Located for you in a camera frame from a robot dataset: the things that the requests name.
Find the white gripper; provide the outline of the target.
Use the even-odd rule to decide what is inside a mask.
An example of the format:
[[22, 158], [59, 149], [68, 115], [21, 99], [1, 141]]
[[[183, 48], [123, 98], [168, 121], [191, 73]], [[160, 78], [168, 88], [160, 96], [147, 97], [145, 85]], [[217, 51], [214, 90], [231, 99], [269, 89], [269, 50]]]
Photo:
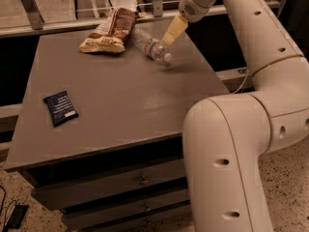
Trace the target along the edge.
[[179, 12], [171, 21], [161, 42], [171, 45], [187, 28], [188, 22], [201, 20], [211, 7], [212, 0], [181, 0]]

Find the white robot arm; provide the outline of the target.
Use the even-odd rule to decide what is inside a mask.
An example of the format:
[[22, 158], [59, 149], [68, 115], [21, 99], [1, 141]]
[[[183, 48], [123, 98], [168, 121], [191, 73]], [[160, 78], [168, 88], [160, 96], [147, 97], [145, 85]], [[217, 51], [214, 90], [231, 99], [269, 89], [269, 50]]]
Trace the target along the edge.
[[[181, 0], [197, 22], [216, 0]], [[273, 232], [258, 158], [309, 134], [309, 64], [265, 0], [222, 0], [253, 91], [210, 97], [184, 119], [183, 156], [196, 232]]]

